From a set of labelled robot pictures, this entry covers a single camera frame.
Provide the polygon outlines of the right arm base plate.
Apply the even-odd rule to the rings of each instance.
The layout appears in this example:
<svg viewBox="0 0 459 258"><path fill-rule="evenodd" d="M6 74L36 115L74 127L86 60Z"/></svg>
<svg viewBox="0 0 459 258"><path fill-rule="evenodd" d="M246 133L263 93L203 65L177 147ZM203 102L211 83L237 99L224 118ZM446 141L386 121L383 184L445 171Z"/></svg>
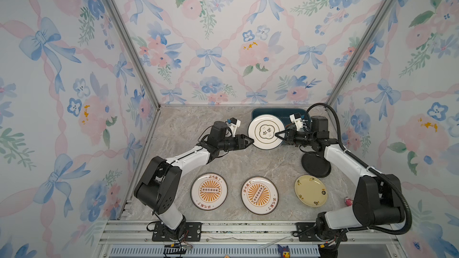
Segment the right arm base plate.
<svg viewBox="0 0 459 258"><path fill-rule="evenodd" d="M327 226L316 226L313 222L298 222L292 233L300 242L336 242L341 230L329 229Z"/></svg>

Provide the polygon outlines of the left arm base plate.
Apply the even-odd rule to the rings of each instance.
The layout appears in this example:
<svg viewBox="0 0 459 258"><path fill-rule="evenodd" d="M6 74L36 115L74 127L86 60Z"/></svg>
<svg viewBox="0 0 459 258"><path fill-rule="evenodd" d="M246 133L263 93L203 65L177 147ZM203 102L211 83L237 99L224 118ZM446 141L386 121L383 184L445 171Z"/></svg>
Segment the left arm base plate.
<svg viewBox="0 0 459 258"><path fill-rule="evenodd" d="M168 228L163 222L155 222L152 232L153 242L199 242L202 236L202 226L200 222L181 223L175 230Z"/></svg>

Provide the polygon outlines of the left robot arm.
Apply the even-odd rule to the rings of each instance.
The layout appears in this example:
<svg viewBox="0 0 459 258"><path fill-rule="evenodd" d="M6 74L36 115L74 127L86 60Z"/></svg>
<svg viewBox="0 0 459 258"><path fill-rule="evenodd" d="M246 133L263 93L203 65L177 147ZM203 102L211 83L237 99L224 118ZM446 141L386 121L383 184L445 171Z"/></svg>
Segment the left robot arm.
<svg viewBox="0 0 459 258"><path fill-rule="evenodd" d="M149 207L169 231L180 231L186 218L174 204L182 176L205 166L220 157L220 153L239 151L254 144L245 134L237 134L240 121L231 118L216 121L208 127L209 134L202 134L191 150L164 159L155 156L141 175L134 196Z"/></svg>

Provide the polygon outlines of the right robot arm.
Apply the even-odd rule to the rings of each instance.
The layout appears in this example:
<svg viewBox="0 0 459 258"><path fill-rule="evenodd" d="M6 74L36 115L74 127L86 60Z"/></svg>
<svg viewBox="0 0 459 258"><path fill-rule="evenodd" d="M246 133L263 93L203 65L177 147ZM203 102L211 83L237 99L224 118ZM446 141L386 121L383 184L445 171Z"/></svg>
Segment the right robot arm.
<svg viewBox="0 0 459 258"><path fill-rule="evenodd" d="M336 235L366 229L390 235L403 235L411 230L412 212L397 176L367 165L352 154L341 139L331 139L327 118L313 116L309 127L301 118L291 118L294 126L277 132L276 138L298 148L312 148L304 154L306 172L326 177L331 167L336 166L356 186L352 206L319 213L309 234L330 240Z"/></svg>

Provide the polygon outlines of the white flower-outline plate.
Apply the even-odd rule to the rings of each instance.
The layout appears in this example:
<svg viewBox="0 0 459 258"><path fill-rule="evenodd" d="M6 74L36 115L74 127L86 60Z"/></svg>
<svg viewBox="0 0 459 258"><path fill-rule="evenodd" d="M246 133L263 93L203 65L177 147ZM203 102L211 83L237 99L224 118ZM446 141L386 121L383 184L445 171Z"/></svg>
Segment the white flower-outline plate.
<svg viewBox="0 0 459 258"><path fill-rule="evenodd" d="M253 139L253 145L262 150L272 150L279 147L283 141L276 133L284 131L284 124L273 115L260 115L254 118L248 126L247 134Z"/></svg>

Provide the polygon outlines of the pale yellow plate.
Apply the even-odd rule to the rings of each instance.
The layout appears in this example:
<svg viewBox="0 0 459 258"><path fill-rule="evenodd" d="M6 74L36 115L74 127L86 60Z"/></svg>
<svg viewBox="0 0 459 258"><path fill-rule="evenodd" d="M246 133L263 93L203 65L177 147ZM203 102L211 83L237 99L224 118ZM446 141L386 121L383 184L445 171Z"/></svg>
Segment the pale yellow plate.
<svg viewBox="0 0 459 258"><path fill-rule="evenodd" d="M309 207L321 207L328 199L328 190L324 183L311 175L297 178L294 190L297 198Z"/></svg>

